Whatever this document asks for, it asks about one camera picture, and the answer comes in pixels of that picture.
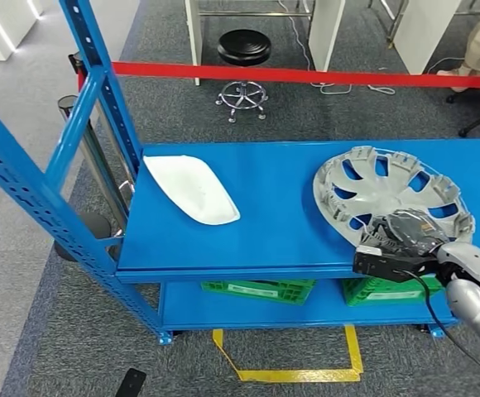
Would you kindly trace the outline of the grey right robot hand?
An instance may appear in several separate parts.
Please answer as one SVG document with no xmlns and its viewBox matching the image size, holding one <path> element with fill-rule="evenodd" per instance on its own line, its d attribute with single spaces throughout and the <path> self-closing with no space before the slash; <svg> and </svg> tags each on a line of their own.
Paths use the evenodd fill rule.
<svg viewBox="0 0 480 397">
<path fill-rule="evenodd" d="M 427 256 L 449 238 L 424 211 L 398 209 L 375 216 L 364 228 L 360 243 L 401 256 Z"/>
</svg>

